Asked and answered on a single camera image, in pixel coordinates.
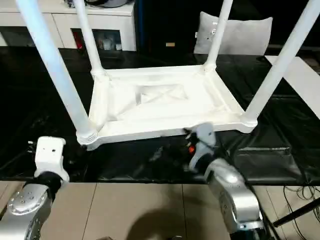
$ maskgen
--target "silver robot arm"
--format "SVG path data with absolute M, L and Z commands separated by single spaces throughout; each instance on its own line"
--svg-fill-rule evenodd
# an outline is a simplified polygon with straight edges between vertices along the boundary
M 39 240 L 40 230 L 51 212 L 55 195 L 69 181 L 63 169 L 65 140 L 42 136 L 38 139 L 35 179 L 9 200 L 0 221 L 0 239 Z
M 220 202 L 224 223 L 230 234 L 263 229 L 264 222 L 256 195 L 246 186 L 243 176 L 226 160 L 214 159 L 216 137 L 211 123 L 186 129 L 189 146 L 195 148 L 189 169 L 199 172 Z

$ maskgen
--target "table surface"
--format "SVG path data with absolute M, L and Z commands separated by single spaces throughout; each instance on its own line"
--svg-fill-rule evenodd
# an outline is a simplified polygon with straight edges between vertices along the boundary
M 76 49 L 60 52 L 88 112 L 93 89 L 88 56 Z M 124 69 L 202 64 L 206 57 L 109 52 L 101 61 L 106 69 Z M 218 74 L 244 109 L 270 67 L 261 56 L 220 55 L 217 60 Z M 35 48 L 0 47 L 0 71 L 1 180 L 31 179 L 35 163 L 27 152 L 28 141 L 54 136 L 66 139 L 63 165 L 72 182 L 203 183 L 201 176 L 185 170 L 190 158 L 184 136 L 111 143 L 84 151 Z M 320 120 L 285 80 L 252 133 L 232 130 L 216 135 L 217 155 L 253 185 L 320 183 Z

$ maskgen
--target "black cable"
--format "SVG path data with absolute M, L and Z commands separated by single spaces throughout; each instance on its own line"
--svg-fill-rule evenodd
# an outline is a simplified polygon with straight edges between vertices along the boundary
M 288 189 L 288 188 L 286 188 L 286 186 L 283 186 L 283 195 L 284 195 L 284 199 L 285 199 L 285 201 L 286 201 L 286 204 L 287 204 L 287 206 L 288 206 L 288 208 L 289 208 L 289 211 L 292 213 L 292 212 L 293 212 L 293 209 L 292 209 L 292 207 L 291 207 L 291 205 L 290 205 L 290 203 L 289 203 L 289 201 L 288 201 L 288 199 L 287 199 L 286 189 Z M 293 221 L 294 221 L 294 224 L 295 224 L 295 226 L 296 226 L 296 228 L 295 228 L 295 226 L 293 225 L 293 228 L 294 228 L 294 230 L 296 231 L 296 233 L 297 233 L 297 234 L 299 235 L 299 237 L 302 238 L 303 240 L 307 240 L 307 239 L 305 238 L 305 236 L 301 233 L 301 231 L 300 231 L 300 229 L 299 229 L 299 227 L 298 227 L 298 224 L 297 224 L 296 219 L 294 219 Z
M 306 196 L 306 194 L 305 194 L 306 188 L 309 189 L 310 196 Z M 285 186 L 285 189 L 287 189 L 291 192 L 295 192 L 299 199 L 307 200 L 307 201 L 316 200 L 316 197 L 315 197 L 316 192 L 320 193 L 320 190 L 317 189 L 316 186 L 300 186 L 300 187 L 298 187 L 298 189 L 291 189 L 291 188 Z M 312 211 L 313 211 L 315 219 L 320 223 L 320 208 L 316 207 Z

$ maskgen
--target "beige floor tile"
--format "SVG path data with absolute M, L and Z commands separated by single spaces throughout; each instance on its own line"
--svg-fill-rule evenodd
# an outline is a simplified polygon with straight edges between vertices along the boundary
M 259 199 L 259 202 L 265 212 L 265 214 L 268 216 L 271 222 L 274 222 L 278 219 L 277 213 L 275 211 L 275 208 L 271 202 L 271 199 L 269 197 L 269 194 L 267 192 L 267 187 L 266 186 L 255 186 L 254 190 L 257 194 L 257 197 Z M 283 240 L 286 239 L 284 230 L 282 227 L 276 227 L 275 228 L 276 232 L 278 233 L 279 237 Z
M 180 184 L 99 183 L 83 240 L 166 240 L 185 231 Z
M 11 196 L 20 190 L 24 182 L 20 181 L 7 181 L 0 184 L 0 212 L 5 209 Z
M 184 184 L 183 200 L 188 240 L 229 240 L 219 201 L 207 185 Z
M 297 189 L 297 186 L 291 186 L 291 189 Z M 273 203 L 274 209 L 277 213 L 278 218 L 281 218 L 289 213 L 289 208 L 287 206 L 283 187 L 282 186 L 268 186 L 267 187 L 268 194 L 271 198 Z M 310 201 L 308 200 L 301 200 L 298 198 L 295 192 L 286 190 L 285 191 L 287 199 L 292 207 L 293 210 L 296 210 Z M 296 219 L 297 225 L 304 235 L 304 237 L 308 240 L 318 240 L 320 236 L 320 224 L 317 222 L 313 212 L 309 212 L 299 218 Z M 295 226 L 293 222 L 288 222 L 282 225 L 282 229 L 286 236 L 287 240 L 300 240 L 300 237 L 295 231 Z
M 8 186 L 8 181 L 0 181 L 0 200 L 2 198 L 2 195 L 4 194 L 7 186 Z
M 41 240 L 82 240 L 96 183 L 70 183 L 59 190 Z

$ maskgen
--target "red object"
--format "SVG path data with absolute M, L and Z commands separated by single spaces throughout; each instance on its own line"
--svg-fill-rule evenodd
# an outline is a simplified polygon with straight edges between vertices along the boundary
M 72 33 L 73 33 L 73 37 L 74 37 L 74 41 L 75 41 L 76 47 L 78 49 L 82 49 L 83 46 L 82 46 L 82 42 L 81 42 L 81 38 L 80 38 L 79 34 L 77 32 L 72 32 Z
M 190 146 L 190 147 L 189 147 L 189 153 L 193 154 L 195 150 L 196 150 L 196 149 L 195 149 L 194 146 Z

